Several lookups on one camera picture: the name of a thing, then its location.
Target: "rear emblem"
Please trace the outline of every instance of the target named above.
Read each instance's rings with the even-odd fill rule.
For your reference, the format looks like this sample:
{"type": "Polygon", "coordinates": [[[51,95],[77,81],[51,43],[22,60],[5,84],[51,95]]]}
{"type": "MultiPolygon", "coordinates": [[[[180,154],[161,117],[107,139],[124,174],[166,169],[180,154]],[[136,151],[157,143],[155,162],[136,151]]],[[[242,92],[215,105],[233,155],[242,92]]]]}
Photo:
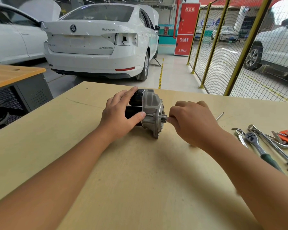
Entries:
{"type": "Polygon", "coordinates": [[[71,32],[76,32],[76,31],[77,31],[77,27],[76,27],[74,24],[72,24],[72,25],[69,27],[69,29],[70,29],[71,32]]]}

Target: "car jack stand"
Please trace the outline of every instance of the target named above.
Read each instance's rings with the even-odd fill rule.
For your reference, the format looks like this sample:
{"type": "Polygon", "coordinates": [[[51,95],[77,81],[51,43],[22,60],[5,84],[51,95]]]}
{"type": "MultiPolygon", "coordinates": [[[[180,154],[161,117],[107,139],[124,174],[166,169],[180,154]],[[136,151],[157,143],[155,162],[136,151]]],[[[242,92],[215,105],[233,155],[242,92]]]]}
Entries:
{"type": "MultiPolygon", "coordinates": [[[[154,58],[155,59],[155,61],[157,61],[157,59],[156,58],[154,58]]],[[[157,63],[158,63],[158,65],[161,67],[161,64],[157,61],[157,63]]]]}

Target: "light wooden tabletop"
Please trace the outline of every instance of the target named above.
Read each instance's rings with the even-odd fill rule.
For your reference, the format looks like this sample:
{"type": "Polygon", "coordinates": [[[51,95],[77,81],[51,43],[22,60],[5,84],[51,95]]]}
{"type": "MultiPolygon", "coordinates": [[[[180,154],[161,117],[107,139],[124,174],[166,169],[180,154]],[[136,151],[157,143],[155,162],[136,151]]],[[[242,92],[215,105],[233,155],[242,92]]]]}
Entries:
{"type": "MultiPolygon", "coordinates": [[[[127,88],[83,82],[0,130],[0,199],[84,138],[98,125],[106,100],[127,88]]],[[[178,100],[205,100],[215,117],[225,112],[218,123],[231,133],[232,127],[246,130],[249,124],[266,133],[288,128],[288,103],[158,89],[156,93],[167,114],[178,100]]],[[[278,154],[260,143],[285,171],[278,154]]],[[[166,123],[159,139],[135,127],[112,143],[58,229],[261,227],[222,168],[166,123]]]]}
{"type": "Polygon", "coordinates": [[[0,88],[43,72],[45,68],[0,65],[0,88]]]}

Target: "green rubber grip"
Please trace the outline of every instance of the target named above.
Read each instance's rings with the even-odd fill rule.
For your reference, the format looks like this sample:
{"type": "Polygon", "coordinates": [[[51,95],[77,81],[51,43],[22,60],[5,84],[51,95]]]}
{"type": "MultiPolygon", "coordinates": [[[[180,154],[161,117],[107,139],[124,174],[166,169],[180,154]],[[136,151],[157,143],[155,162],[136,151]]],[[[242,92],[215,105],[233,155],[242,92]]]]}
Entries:
{"type": "Polygon", "coordinates": [[[260,158],[263,159],[265,162],[267,162],[268,164],[270,164],[271,166],[273,166],[274,168],[276,168],[277,170],[281,171],[282,173],[284,173],[282,171],[282,169],[280,168],[280,166],[277,164],[277,162],[275,160],[272,159],[272,157],[270,156],[270,154],[262,154],[260,155],[260,158]]]}

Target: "concrete floor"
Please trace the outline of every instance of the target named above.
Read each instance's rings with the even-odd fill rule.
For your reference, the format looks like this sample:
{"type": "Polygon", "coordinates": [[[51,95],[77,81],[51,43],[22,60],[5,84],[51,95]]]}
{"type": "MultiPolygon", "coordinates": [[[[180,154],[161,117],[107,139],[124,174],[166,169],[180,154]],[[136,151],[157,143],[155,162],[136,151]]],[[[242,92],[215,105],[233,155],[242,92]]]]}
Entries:
{"type": "MultiPolygon", "coordinates": [[[[190,59],[192,65],[197,46],[198,41],[195,41],[190,59]]],[[[207,92],[223,95],[243,46],[244,42],[218,42],[205,81],[207,92]]],[[[203,78],[211,47],[212,40],[205,37],[195,67],[200,79],[203,78]]],[[[288,102],[288,81],[275,76],[275,70],[270,66],[262,66],[256,71],[242,68],[231,96],[288,102]]]]}
{"type": "MultiPolygon", "coordinates": [[[[173,56],[173,52],[174,46],[160,45],[159,47],[157,60],[161,65],[163,64],[161,89],[206,93],[204,90],[198,89],[198,86],[200,85],[198,77],[190,74],[190,67],[186,66],[187,57],[173,56]]],[[[161,73],[161,67],[155,60],[152,60],[149,63],[148,78],[146,81],[137,81],[134,77],[127,79],[108,79],[60,75],[53,72],[45,60],[31,61],[22,65],[46,68],[47,71],[44,73],[44,76],[53,97],[59,96],[80,84],[82,81],[158,88],[161,73]]]]}

